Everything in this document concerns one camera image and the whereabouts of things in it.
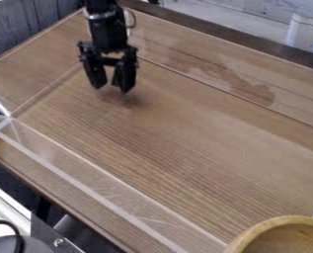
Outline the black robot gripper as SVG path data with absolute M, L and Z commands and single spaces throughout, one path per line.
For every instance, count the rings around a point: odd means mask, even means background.
M 83 15 L 86 18 L 90 41 L 78 43 L 79 61 L 95 89 L 107 84 L 103 64 L 113 59 L 102 60 L 102 55 L 122 52 L 115 68 L 111 84 L 129 93 L 137 83 L 138 49 L 129 45 L 130 26 L 126 22 L 125 9 L 117 0 L 85 0 Z

